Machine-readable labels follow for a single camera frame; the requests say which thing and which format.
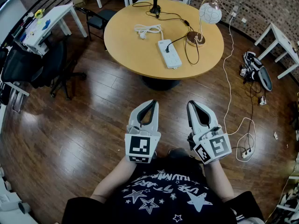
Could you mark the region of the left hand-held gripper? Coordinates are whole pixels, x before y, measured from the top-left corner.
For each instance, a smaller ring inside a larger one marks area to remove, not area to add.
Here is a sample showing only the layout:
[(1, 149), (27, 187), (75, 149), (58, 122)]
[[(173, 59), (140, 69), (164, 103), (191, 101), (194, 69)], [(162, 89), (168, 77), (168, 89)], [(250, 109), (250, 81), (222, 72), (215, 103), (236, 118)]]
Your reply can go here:
[[(142, 123), (149, 111), (149, 121)], [(151, 162), (161, 138), (161, 133), (157, 131), (158, 115), (159, 104), (156, 100), (146, 101), (131, 112), (124, 139), (127, 161), (134, 163)]]

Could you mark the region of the person's black shoe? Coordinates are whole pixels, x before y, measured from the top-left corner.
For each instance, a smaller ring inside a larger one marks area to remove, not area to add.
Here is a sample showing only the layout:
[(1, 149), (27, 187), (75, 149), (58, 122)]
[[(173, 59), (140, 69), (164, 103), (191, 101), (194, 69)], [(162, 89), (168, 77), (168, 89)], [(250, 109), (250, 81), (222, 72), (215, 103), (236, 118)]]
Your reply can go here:
[(167, 158), (187, 160), (193, 158), (189, 153), (183, 148), (170, 149), (167, 154)]

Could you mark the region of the black office chair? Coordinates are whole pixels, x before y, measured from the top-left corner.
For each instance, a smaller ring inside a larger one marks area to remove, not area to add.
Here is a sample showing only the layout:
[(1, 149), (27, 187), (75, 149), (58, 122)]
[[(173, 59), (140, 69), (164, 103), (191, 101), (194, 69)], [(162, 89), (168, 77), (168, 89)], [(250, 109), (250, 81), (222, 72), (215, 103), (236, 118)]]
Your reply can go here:
[(5, 83), (27, 82), (34, 88), (51, 87), (50, 95), (63, 88), (67, 100), (71, 97), (67, 91), (67, 81), (71, 77), (86, 79), (83, 72), (74, 72), (75, 59), (67, 60), (67, 41), (56, 43), (44, 56), (24, 51), (13, 46), (6, 56), (2, 68), (1, 80)]

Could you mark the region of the white side desk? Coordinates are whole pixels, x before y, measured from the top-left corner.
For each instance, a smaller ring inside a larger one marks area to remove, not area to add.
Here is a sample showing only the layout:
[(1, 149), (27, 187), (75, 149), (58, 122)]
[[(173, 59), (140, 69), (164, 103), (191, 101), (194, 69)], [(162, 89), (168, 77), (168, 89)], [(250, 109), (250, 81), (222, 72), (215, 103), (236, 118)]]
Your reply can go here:
[[(41, 43), (42, 39), (48, 35), (51, 30), (58, 25), (65, 35), (71, 35), (71, 31), (66, 25), (64, 21), (64, 17), (70, 13), (73, 16), (73, 19), (79, 28), (82, 36), (84, 38), (87, 37), (87, 33), (79, 20), (76, 11), (73, 7), (72, 3), (67, 5), (56, 6), (52, 8), (46, 15), (43, 16), (41, 19), (35, 19), (32, 23), (24, 30), (24, 34), (26, 35), (23, 41), (20, 39), (14, 38), (14, 42), (18, 44), (22, 49), (29, 50), (38, 55), (45, 55), (46, 52), (49, 50), (47, 45)], [(46, 30), (42, 30), (47, 20), (51, 20), (50, 25)]]

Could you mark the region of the globe lamp with wooden base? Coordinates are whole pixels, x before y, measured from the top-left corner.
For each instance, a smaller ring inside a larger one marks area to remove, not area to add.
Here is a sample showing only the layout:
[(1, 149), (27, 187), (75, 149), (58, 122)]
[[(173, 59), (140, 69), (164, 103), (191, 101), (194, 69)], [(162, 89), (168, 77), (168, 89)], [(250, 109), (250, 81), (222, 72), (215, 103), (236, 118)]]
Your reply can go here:
[(194, 47), (201, 47), (206, 43), (203, 36), (202, 22), (216, 24), (221, 20), (222, 12), (218, 0), (203, 0), (199, 8), (199, 29), (197, 32), (187, 33), (187, 42)]

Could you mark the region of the black folding chair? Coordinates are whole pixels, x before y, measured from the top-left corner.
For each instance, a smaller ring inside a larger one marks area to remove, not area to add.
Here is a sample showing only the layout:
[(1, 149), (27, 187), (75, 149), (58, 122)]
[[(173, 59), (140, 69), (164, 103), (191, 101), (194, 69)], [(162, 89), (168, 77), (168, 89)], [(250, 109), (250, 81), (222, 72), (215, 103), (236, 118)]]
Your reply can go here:
[(86, 16), (86, 24), (88, 29), (88, 35), (90, 41), (92, 40), (91, 35), (94, 35), (102, 40), (104, 40), (103, 37), (100, 37), (90, 31), (90, 27), (95, 28), (97, 30), (102, 30), (102, 32), (105, 32), (106, 25), (111, 20), (111, 18), (117, 13), (114, 10), (111, 9), (104, 9), (101, 10), (98, 13), (95, 13), (89, 9), (82, 8), (82, 7), (75, 7), (75, 9)]

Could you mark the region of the white square table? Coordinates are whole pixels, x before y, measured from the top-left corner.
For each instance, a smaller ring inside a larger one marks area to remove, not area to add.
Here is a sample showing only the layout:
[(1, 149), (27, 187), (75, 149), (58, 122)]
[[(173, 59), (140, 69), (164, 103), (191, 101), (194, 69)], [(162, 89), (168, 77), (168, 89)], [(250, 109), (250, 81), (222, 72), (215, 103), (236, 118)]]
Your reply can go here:
[(254, 43), (255, 46), (257, 46), (262, 39), (270, 32), (272, 31), (275, 40), (271, 43), (271, 45), (258, 57), (259, 60), (263, 59), (271, 50), (277, 45), (281, 45), (285, 52), (281, 54), (275, 62), (277, 63), (280, 61), (286, 54), (288, 54), (292, 60), (294, 61), (294, 65), (288, 68), (286, 71), (281, 73), (280, 75), (277, 76), (278, 79), (283, 78), (287, 74), (291, 73), (294, 69), (299, 67), (299, 56), (298, 54), (294, 51), (294, 48), (291, 44), (291, 41), (286, 37), (286, 35), (283, 34), (283, 32), (278, 29), (273, 23), (270, 23), (270, 25), (266, 28), (266, 30), (260, 35), (260, 37), (256, 40)]

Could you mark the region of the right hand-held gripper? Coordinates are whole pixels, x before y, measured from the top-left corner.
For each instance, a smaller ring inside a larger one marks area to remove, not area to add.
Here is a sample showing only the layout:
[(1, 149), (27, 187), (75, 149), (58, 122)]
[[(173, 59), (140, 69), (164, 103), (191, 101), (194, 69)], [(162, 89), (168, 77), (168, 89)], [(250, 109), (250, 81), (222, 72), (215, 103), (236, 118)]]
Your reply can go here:
[(188, 136), (190, 149), (203, 164), (218, 161), (232, 153), (228, 134), (218, 125), (215, 113), (206, 105), (191, 100), (187, 104), (189, 127), (193, 132)]

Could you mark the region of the shoe rack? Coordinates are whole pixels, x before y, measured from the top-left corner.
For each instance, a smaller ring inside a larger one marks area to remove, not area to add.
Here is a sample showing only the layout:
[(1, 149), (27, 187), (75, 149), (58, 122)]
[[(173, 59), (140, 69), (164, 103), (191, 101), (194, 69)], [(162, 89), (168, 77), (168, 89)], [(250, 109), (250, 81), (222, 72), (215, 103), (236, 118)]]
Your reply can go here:
[(299, 152), (268, 224), (299, 224)]

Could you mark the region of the round wooden table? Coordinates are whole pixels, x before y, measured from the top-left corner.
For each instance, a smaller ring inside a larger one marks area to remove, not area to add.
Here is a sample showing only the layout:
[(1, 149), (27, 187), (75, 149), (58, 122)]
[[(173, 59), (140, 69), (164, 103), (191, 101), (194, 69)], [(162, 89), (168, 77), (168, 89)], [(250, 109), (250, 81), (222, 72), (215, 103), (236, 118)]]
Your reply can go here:
[[(159, 0), (160, 18), (147, 15), (148, 7), (127, 6), (108, 22), (104, 32), (105, 46), (119, 64), (141, 76), (150, 77), (150, 85), (165, 89), (163, 80), (182, 80), (211, 70), (221, 59), (224, 40), (216, 25), (202, 22), (206, 43), (196, 48), (186, 42), (188, 21), (199, 29), (199, 11), (173, 0)], [(158, 41), (170, 39), (182, 61), (177, 69), (168, 69)]]

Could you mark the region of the white power strip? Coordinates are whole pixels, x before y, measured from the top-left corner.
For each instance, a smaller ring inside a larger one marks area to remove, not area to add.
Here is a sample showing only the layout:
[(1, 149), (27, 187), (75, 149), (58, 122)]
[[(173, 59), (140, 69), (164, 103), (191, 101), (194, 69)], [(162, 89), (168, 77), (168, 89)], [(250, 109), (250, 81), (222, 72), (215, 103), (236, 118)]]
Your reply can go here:
[(182, 61), (170, 39), (158, 41), (158, 47), (168, 69), (177, 69)]

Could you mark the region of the white cabinet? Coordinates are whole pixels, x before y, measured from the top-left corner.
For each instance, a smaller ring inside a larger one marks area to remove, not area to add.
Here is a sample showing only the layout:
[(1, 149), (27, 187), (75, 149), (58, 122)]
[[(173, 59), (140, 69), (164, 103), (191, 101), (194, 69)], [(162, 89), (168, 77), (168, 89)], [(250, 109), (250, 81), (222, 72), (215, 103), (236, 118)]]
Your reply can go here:
[(38, 224), (30, 212), (31, 207), (12, 191), (0, 165), (0, 224)]

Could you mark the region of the black grey device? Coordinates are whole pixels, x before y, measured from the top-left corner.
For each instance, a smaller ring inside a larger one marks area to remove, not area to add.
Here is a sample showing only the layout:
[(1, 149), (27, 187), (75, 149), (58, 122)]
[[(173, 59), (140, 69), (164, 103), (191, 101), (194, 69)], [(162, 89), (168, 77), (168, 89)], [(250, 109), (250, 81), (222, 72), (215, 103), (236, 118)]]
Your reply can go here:
[(267, 91), (272, 91), (272, 82), (264, 65), (256, 58), (256, 54), (247, 51), (243, 54), (245, 66), (240, 66), (240, 76), (244, 77), (244, 82), (257, 81)]

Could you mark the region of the person's right forearm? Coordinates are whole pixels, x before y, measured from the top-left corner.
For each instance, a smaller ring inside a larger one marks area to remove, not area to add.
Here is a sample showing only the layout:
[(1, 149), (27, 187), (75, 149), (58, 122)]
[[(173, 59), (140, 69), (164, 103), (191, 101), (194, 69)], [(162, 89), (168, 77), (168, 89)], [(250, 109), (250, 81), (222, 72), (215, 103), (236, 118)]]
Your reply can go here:
[(210, 189), (223, 201), (233, 199), (234, 191), (219, 161), (204, 165), (206, 182)]

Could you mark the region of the person's left forearm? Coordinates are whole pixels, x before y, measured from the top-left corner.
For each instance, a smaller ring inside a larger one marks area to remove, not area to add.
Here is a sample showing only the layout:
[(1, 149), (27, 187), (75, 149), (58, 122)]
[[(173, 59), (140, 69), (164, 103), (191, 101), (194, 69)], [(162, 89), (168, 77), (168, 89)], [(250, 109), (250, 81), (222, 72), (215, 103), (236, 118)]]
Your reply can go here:
[(91, 199), (105, 203), (113, 192), (132, 176), (137, 164), (123, 157), (117, 166), (97, 185)]

